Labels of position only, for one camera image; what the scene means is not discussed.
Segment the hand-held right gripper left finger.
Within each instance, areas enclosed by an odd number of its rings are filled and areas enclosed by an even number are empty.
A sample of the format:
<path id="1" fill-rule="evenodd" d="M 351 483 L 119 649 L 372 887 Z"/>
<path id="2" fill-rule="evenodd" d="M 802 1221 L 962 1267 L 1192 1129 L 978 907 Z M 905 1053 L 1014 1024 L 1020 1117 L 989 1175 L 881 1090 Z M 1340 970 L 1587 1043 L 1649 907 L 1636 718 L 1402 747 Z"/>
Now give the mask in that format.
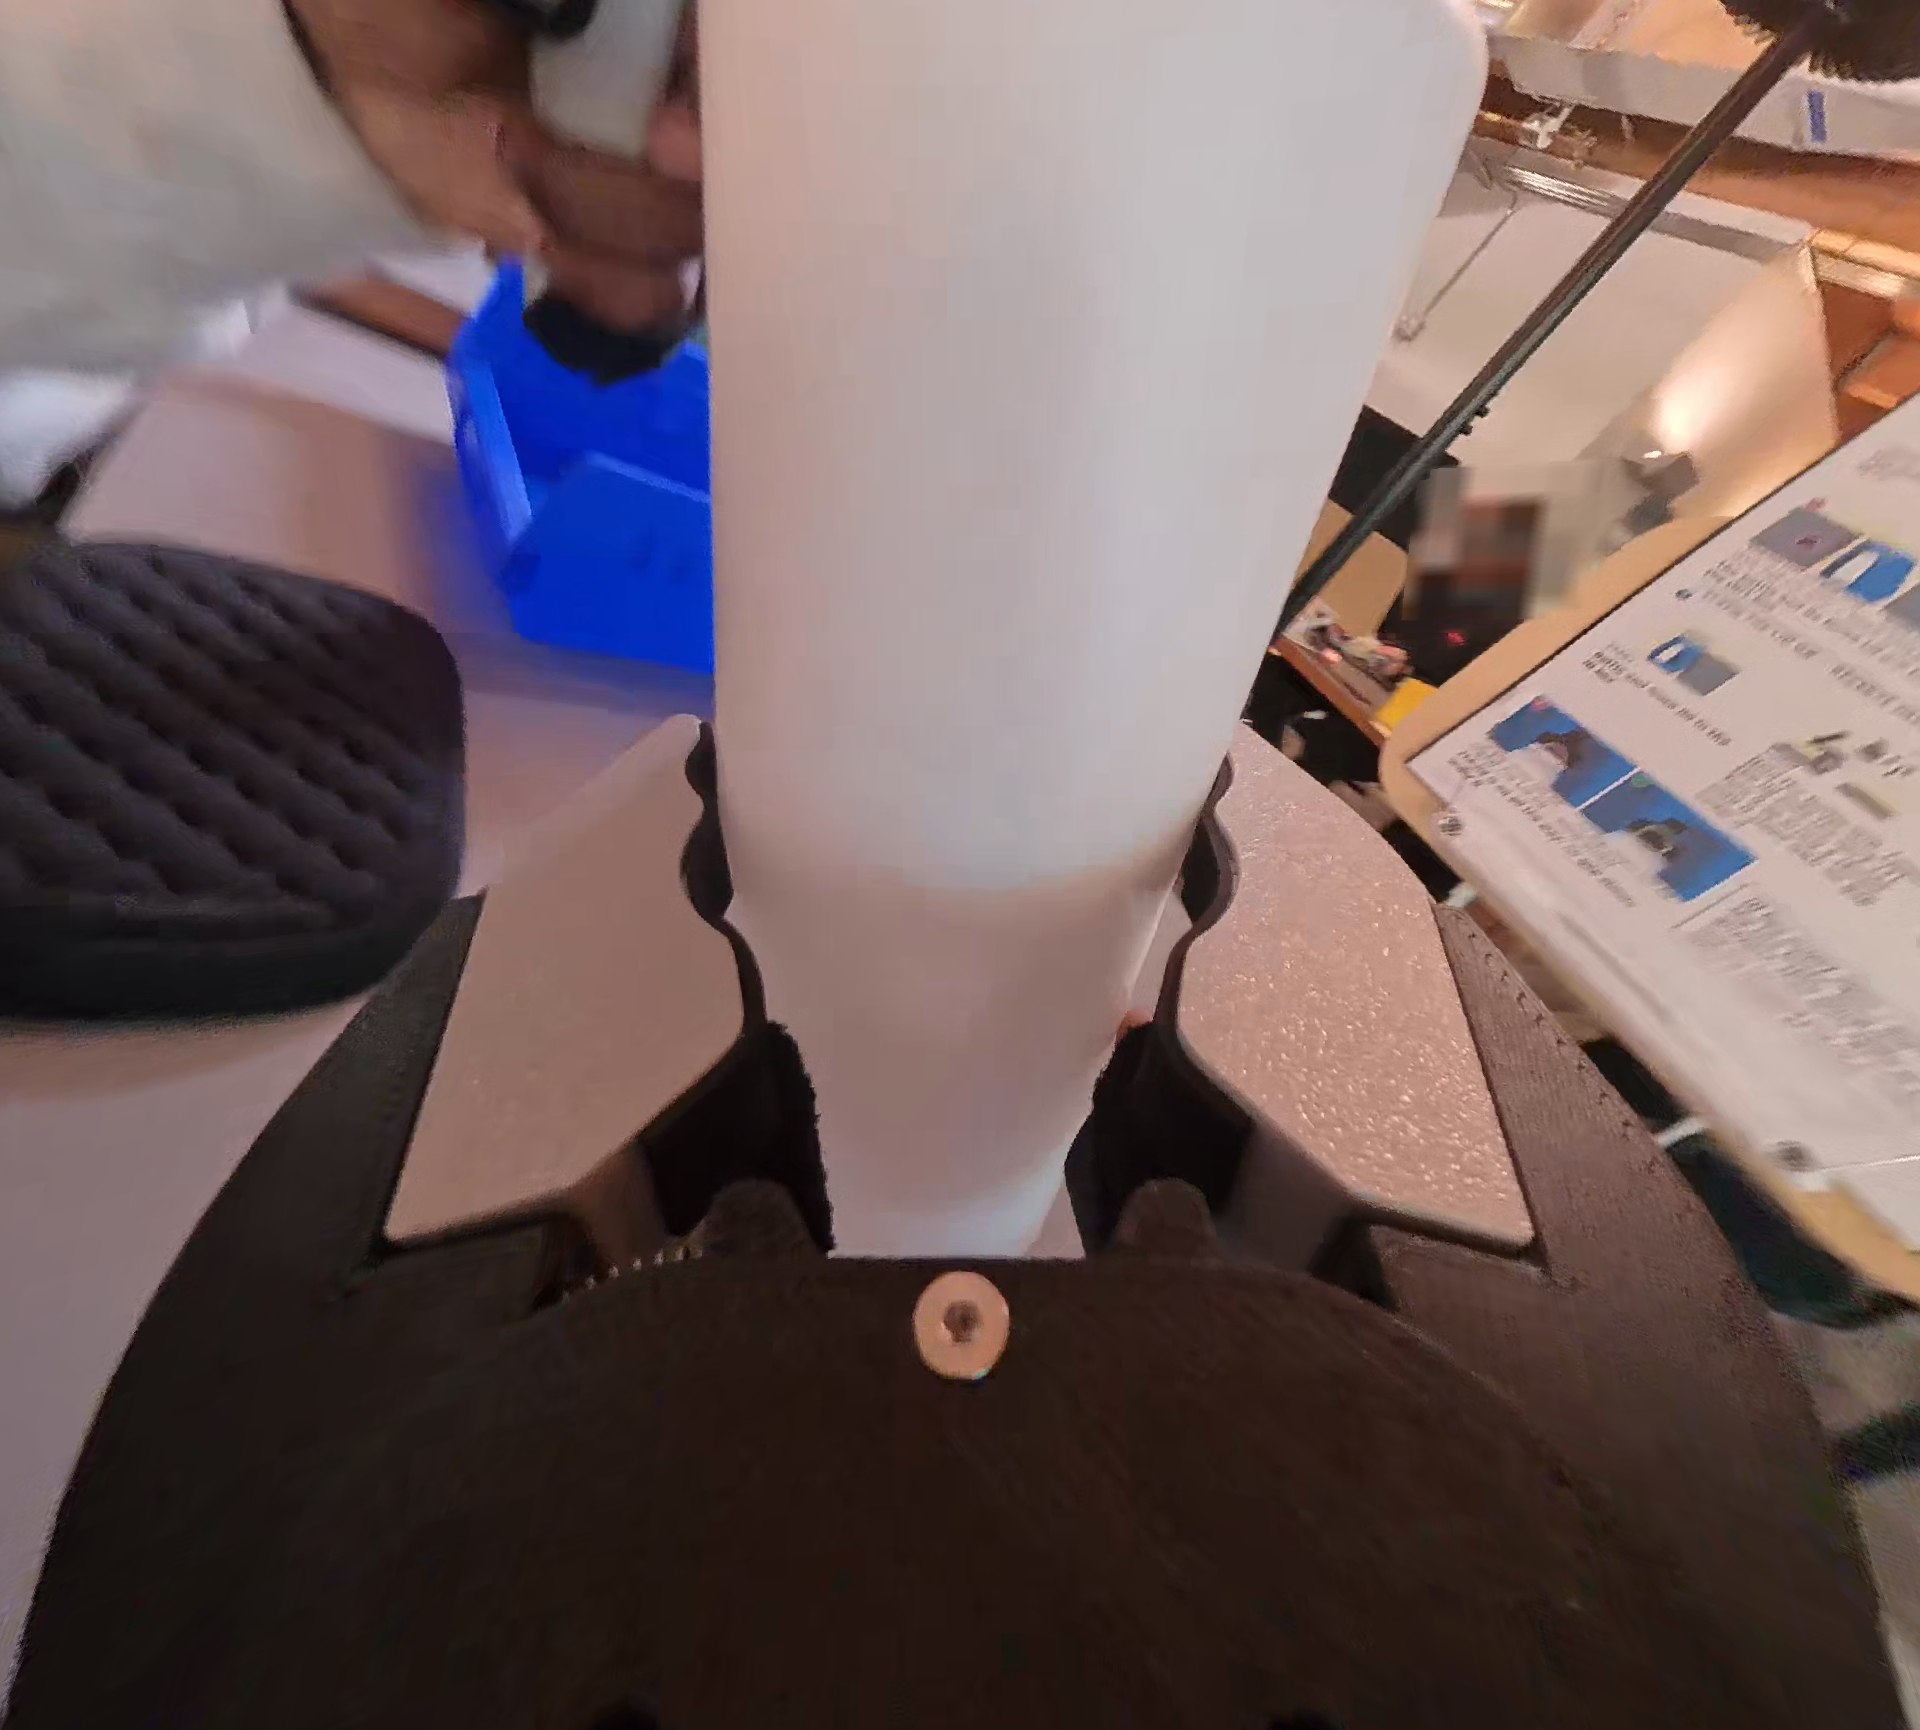
<path id="1" fill-rule="evenodd" d="M 695 896 L 708 729 L 677 714 L 544 817 L 480 900 L 396 1172 L 405 1253 L 535 1224 L 641 1264 L 669 1221 L 663 1122 L 765 1031 L 754 958 Z"/>

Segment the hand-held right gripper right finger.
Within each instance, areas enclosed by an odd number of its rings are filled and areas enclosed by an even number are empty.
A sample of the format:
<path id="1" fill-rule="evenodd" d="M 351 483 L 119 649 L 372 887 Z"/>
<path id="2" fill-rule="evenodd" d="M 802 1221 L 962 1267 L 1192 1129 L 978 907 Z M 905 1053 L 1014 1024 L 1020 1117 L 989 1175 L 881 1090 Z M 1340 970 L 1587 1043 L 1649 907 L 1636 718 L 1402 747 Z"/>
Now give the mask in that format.
<path id="1" fill-rule="evenodd" d="M 1182 878 L 1163 1028 L 1220 1094 L 1220 1235 L 1308 1272 L 1349 1229 L 1500 1257 L 1534 1222 L 1437 909 L 1351 806 L 1239 729 Z"/>

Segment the blue plastic bin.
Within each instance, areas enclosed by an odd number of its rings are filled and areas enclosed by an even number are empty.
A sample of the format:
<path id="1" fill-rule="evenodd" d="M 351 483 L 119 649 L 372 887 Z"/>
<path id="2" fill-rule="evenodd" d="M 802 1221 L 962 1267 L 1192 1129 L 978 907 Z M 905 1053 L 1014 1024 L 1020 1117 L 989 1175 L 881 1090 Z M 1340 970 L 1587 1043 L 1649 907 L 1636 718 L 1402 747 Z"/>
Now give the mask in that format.
<path id="1" fill-rule="evenodd" d="M 446 357 L 455 463 L 512 630 L 712 674 L 706 345 L 598 382 L 548 352 L 525 306 L 509 260 Z"/>

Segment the white plastic bottle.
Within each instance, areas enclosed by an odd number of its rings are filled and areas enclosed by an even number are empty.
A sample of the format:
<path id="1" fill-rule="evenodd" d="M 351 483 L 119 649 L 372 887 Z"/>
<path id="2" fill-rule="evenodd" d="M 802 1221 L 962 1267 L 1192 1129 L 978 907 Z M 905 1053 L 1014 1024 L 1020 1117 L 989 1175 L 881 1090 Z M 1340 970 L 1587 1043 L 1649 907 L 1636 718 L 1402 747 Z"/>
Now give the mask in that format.
<path id="1" fill-rule="evenodd" d="M 733 923 L 859 1259 L 1017 1257 L 1409 299 L 1468 0 L 699 0 Z"/>

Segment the person's left forearm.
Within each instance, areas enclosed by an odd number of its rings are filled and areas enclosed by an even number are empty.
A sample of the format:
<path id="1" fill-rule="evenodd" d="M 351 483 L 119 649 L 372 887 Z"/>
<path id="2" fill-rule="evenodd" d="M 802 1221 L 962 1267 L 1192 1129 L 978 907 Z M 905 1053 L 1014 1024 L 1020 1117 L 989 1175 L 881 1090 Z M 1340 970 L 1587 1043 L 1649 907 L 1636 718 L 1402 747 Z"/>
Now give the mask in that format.
<path id="1" fill-rule="evenodd" d="M 377 175 L 283 0 L 2 0 L 4 512 L 245 301 L 456 244 Z"/>

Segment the person's left hand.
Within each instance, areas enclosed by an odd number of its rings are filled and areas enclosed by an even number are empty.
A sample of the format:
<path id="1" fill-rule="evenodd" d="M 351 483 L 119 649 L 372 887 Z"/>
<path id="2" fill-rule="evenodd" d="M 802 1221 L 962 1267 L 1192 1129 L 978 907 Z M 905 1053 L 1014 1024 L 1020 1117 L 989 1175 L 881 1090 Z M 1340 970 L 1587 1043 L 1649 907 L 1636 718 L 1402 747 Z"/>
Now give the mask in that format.
<path id="1" fill-rule="evenodd" d="M 287 0 L 307 60 L 372 167 L 428 230 L 539 269 L 617 333 L 682 320 L 705 251 L 696 33 L 636 158 L 555 136 L 518 29 L 468 0 Z"/>

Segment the wooden office table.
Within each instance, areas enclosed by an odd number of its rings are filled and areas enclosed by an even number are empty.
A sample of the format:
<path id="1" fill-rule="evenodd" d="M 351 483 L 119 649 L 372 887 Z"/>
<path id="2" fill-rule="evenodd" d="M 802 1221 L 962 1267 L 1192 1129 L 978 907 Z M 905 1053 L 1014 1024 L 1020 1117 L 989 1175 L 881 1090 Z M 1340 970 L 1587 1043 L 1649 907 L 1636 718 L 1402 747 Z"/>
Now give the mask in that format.
<path id="1" fill-rule="evenodd" d="M 1406 707 L 1404 687 L 1415 680 L 1402 645 L 1316 613 L 1283 626 L 1268 654 L 1377 747 L 1391 738 Z"/>

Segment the instruction sheet on stand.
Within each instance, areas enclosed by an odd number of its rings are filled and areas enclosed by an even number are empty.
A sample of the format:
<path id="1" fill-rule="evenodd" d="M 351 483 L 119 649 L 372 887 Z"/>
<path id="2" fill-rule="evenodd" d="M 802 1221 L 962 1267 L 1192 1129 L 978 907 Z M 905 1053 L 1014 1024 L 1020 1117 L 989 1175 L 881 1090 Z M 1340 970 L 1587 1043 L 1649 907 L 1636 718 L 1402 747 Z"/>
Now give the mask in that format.
<path id="1" fill-rule="evenodd" d="M 1919 1281 L 1916 400 L 1406 717 L 1387 796 L 1864 1286 Z"/>

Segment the black slanted pole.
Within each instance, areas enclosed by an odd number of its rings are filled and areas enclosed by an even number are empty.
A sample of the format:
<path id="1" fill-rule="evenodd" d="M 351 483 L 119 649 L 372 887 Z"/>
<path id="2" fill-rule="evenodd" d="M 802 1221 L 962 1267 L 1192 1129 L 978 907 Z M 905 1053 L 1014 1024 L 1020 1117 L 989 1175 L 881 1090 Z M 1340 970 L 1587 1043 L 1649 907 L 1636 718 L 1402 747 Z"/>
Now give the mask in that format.
<path id="1" fill-rule="evenodd" d="M 1710 158 L 1741 130 L 1788 70 L 1813 59 L 1843 33 L 1854 0 L 1814 0 L 1800 9 L 1783 35 L 1765 48 L 1714 109 L 1677 144 L 1662 167 L 1576 257 L 1568 272 L 1527 314 L 1498 350 L 1409 447 L 1367 495 L 1349 524 L 1305 567 L 1291 586 L 1275 636 L 1302 616 L 1337 575 L 1419 492 L 1428 472 L 1480 423 L 1512 380 L 1537 359 L 1570 314 L 1593 294 L 1625 255 L 1654 226 Z"/>

